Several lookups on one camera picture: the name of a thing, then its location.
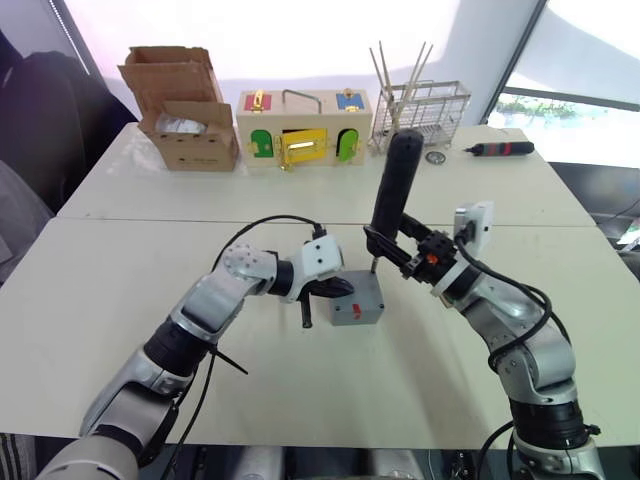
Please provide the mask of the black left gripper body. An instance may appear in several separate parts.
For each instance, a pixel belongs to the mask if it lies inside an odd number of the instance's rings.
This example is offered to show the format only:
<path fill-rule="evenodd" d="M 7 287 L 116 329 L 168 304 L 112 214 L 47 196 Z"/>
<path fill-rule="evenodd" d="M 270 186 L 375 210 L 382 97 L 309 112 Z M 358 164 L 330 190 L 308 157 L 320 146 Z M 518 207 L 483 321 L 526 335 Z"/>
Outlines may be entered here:
<path fill-rule="evenodd" d="M 307 283 L 301 290 L 301 298 L 308 299 L 310 296 L 321 298 L 338 298 L 341 296 L 341 280 L 331 277 L 326 280 L 313 280 Z"/>

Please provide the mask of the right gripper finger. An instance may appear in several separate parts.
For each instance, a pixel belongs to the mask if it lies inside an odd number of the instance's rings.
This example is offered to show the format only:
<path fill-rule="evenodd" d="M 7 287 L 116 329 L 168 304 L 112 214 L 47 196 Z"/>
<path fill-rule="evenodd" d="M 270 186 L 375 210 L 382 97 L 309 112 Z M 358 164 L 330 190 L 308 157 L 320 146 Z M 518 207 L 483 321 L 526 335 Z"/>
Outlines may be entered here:
<path fill-rule="evenodd" d="M 425 241 L 433 235 L 430 228 L 406 213 L 401 215 L 399 231 L 415 241 Z"/>
<path fill-rule="evenodd" d="M 375 230 L 370 225 L 364 226 L 366 247 L 374 258 L 383 257 L 399 268 L 403 275 L 414 275 L 417 264 L 413 257 L 402 250 L 397 244 Z"/>

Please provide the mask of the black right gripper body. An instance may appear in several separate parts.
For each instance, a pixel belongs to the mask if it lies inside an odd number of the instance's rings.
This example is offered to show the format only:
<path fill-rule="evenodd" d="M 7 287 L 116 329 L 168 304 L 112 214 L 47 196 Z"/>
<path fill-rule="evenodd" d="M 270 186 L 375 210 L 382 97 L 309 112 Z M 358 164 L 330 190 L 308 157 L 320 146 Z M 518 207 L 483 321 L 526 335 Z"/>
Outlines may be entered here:
<path fill-rule="evenodd" d="M 427 229 L 415 237 L 417 254 L 406 265 L 406 276 L 437 284 L 456 264 L 453 241 L 443 232 Z"/>

